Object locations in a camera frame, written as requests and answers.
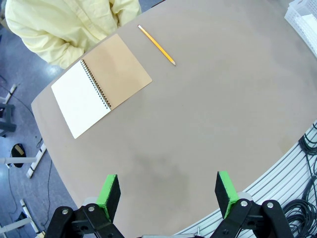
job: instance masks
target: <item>cable bundle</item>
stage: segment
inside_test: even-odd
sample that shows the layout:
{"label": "cable bundle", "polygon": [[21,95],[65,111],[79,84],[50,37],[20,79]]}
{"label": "cable bundle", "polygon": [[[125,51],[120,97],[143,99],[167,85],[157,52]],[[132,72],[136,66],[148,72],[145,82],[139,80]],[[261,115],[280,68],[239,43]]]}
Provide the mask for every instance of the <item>cable bundle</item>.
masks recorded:
{"label": "cable bundle", "polygon": [[311,179],[306,185],[306,188],[303,192],[302,199],[295,199],[289,202],[284,208],[286,219],[295,235],[295,238],[305,238],[313,237],[317,238],[317,235],[314,234],[317,229],[317,207],[309,202],[309,194],[314,190],[315,202],[317,205],[317,193],[315,187],[315,180],[317,178],[316,174],[316,162],[314,162],[313,171],[309,163],[308,156],[317,155],[317,147],[314,147],[317,142],[313,142],[307,138],[307,135],[304,134],[301,139],[298,141],[301,149],[305,153],[305,158],[308,164],[309,172],[311,174]]}

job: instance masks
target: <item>person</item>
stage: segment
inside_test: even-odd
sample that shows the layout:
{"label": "person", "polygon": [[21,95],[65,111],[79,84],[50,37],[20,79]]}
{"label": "person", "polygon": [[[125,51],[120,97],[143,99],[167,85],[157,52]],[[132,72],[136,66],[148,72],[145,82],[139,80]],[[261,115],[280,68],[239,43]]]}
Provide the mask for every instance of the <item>person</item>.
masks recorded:
{"label": "person", "polygon": [[67,68],[141,13],[138,0],[7,0],[5,18],[25,46]]}

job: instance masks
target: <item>spiral binding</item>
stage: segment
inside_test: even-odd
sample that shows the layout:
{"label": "spiral binding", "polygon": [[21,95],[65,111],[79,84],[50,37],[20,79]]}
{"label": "spiral binding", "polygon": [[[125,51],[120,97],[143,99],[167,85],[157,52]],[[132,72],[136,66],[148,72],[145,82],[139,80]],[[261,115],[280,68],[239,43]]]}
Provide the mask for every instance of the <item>spiral binding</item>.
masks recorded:
{"label": "spiral binding", "polygon": [[82,59],[80,60],[80,63],[82,65],[82,67],[84,68],[87,76],[89,77],[89,80],[91,81],[91,83],[93,84],[96,92],[98,93],[98,96],[100,97],[100,99],[103,101],[103,104],[105,105],[105,107],[111,108],[111,105],[109,104],[109,101],[107,100],[104,92],[102,91],[101,87],[99,86],[98,82],[95,80],[95,78],[93,77],[93,74],[90,72],[86,62]]}

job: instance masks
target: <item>yellow pencil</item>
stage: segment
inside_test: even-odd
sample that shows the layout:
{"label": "yellow pencil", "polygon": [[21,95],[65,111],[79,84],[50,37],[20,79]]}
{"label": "yellow pencil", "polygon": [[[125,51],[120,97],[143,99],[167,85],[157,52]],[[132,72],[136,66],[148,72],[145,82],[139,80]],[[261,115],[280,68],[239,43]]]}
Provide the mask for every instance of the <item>yellow pencil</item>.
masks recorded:
{"label": "yellow pencil", "polygon": [[154,40],[154,38],[152,36],[150,36],[150,34],[143,29],[142,26],[138,25],[138,27],[140,28],[140,30],[154,43],[154,45],[156,45],[158,47],[158,49],[166,56],[166,58],[168,58],[168,60],[176,66],[175,61],[172,59],[171,56],[168,55],[168,53],[158,44],[158,42],[156,40]]}

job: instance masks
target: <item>gray stool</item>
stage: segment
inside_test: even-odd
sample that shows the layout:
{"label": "gray stool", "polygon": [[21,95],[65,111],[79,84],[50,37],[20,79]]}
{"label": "gray stool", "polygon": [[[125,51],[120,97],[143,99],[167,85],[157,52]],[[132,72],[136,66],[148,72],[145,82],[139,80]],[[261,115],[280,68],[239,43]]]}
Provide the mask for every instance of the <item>gray stool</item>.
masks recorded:
{"label": "gray stool", "polygon": [[16,124],[11,123],[11,112],[14,109],[14,105],[0,103],[0,108],[5,109],[5,116],[3,117],[5,122],[0,121],[0,130],[3,130],[0,132],[0,136],[5,137],[7,132],[15,132],[16,130]]}

